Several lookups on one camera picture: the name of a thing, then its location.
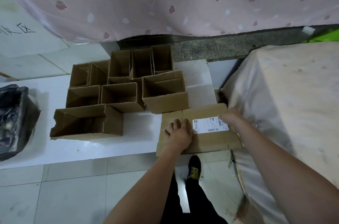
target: closed cardboard box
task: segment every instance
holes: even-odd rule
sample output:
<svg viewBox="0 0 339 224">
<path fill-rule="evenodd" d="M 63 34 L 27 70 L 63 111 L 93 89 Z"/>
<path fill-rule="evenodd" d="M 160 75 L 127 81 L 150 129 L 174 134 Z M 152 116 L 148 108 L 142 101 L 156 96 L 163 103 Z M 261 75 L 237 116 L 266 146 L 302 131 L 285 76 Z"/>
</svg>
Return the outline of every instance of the closed cardboard box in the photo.
<svg viewBox="0 0 339 224">
<path fill-rule="evenodd" d="M 171 45 L 152 46 L 151 56 L 154 74 L 175 70 Z"/>
<path fill-rule="evenodd" d="M 142 100 L 154 114 L 188 109 L 184 73 L 175 70 L 143 77 Z"/>
<path fill-rule="evenodd" d="M 109 60 L 92 62 L 90 86 L 106 85 L 108 78 Z"/>
<path fill-rule="evenodd" d="M 136 82 L 102 86 L 101 102 L 121 113 L 144 111 L 141 86 Z"/>
<path fill-rule="evenodd" d="M 83 87 L 90 84 L 91 63 L 74 64 L 70 75 L 70 87 Z"/>
<path fill-rule="evenodd" d="M 69 88 L 66 108 L 100 104 L 100 86 Z"/>
<path fill-rule="evenodd" d="M 130 50 L 113 51 L 109 64 L 108 84 L 130 82 L 129 75 L 132 68 Z"/>
<path fill-rule="evenodd" d="M 182 154 L 242 148 L 238 135 L 218 119 L 218 115 L 227 111 L 227 106 L 221 103 L 163 114 L 156 155 L 159 156 L 166 147 L 163 129 L 168 129 L 175 119 L 181 122 L 188 119 L 188 129 L 195 130 L 192 143 Z"/>
<path fill-rule="evenodd" d="M 132 50 L 132 70 L 130 78 L 142 86 L 142 77 L 153 74 L 150 49 Z"/>
<path fill-rule="evenodd" d="M 54 140 L 92 140 L 123 134 L 123 114 L 109 105 L 56 109 L 54 120 L 49 134 Z"/>
</svg>

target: shoe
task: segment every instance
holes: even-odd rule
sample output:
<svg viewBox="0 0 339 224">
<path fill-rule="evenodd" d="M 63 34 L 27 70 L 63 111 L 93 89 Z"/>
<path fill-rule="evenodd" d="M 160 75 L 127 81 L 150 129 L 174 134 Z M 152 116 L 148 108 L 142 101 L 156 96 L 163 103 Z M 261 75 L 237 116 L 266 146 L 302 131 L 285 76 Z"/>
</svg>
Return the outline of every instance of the shoe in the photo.
<svg viewBox="0 0 339 224">
<path fill-rule="evenodd" d="M 201 162 L 198 156 L 193 155 L 189 160 L 189 174 L 187 175 L 187 181 L 199 182 L 201 174 Z"/>
</svg>

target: person's left arm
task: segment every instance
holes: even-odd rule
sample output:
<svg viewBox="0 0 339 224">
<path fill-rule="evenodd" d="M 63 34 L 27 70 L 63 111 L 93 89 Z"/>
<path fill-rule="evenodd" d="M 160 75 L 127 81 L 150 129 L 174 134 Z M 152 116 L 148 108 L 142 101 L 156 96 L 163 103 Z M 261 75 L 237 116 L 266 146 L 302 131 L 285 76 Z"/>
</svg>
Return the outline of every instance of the person's left arm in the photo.
<svg viewBox="0 0 339 224">
<path fill-rule="evenodd" d="M 168 139 L 167 147 L 155 164 L 112 209 L 103 224 L 160 222 L 177 158 L 192 141 L 193 131 L 187 131 L 186 122 L 184 119 L 180 127 L 180 122 L 176 119 L 170 124 L 169 132 L 164 130 Z"/>
</svg>

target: black pants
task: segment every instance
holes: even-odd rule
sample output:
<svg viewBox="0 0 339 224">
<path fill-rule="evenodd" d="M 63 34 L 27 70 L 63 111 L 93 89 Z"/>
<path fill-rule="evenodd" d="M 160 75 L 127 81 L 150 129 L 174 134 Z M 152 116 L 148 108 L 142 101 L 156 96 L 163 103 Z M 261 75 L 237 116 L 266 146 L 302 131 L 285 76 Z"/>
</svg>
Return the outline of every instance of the black pants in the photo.
<svg viewBox="0 0 339 224">
<path fill-rule="evenodd" d="M 222 217 L 215 211 L 212 203 L 207 199 L 199 183 L 195 180 L 186 182 L 186 193 L 191 213 L 183 213 L 178 195 L 178 184 L 173 174 L 169 187 L 161 224 L 165 223 L 224 223 Z"/>
</svg>

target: person's right arm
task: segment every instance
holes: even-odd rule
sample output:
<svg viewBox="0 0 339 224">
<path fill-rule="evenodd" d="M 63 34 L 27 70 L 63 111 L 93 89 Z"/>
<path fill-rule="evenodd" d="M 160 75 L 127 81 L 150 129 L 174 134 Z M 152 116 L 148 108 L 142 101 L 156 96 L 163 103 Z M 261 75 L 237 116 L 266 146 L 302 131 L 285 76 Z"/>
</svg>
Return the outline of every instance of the person's right arm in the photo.
<svg viewBox="0 0 339 224">
<path fill-rule="evenodd" d="M 339 190 L 331 182 L 261 134 L 235 108 L 220 119 L 239 134 L 290 223 L 339 223 Z"/>
</svg>

